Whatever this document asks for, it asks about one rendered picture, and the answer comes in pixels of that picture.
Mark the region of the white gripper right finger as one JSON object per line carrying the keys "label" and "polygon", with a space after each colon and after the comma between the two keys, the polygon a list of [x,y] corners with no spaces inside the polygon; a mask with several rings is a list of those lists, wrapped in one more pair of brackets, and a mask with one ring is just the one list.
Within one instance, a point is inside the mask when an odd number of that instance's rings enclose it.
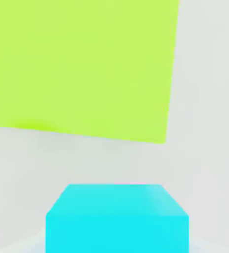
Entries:
{"label": "white gripper right finger", "polygon": [[190,253],[219,253],[214,244],[199,238],[190,239]]}

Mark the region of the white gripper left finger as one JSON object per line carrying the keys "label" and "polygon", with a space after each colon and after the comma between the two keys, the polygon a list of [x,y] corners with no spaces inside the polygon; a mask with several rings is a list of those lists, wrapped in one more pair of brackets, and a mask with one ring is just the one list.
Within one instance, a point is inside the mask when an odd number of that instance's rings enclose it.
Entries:
{"label": "white gripper left finger", "polygon": [[45,253],[45,230],[0,249],[0,253]]}

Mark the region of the small cyan cube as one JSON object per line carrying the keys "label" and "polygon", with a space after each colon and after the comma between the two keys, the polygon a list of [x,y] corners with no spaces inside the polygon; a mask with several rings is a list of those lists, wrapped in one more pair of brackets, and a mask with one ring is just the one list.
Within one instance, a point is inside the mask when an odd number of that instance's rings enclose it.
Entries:
{"label": "small cyan cube", "polygon": [[70,184],[45,228],[45,253],[189,253],[189,216],[161,185]]}

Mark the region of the large lime green box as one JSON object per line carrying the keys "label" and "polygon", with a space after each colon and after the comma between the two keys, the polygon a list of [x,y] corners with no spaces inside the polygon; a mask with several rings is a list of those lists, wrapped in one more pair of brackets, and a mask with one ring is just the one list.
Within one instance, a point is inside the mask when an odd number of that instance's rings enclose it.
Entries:
{"label": "large lime green box", "polygon": [[179,0],[0,0],[0,127],[164,143]]}

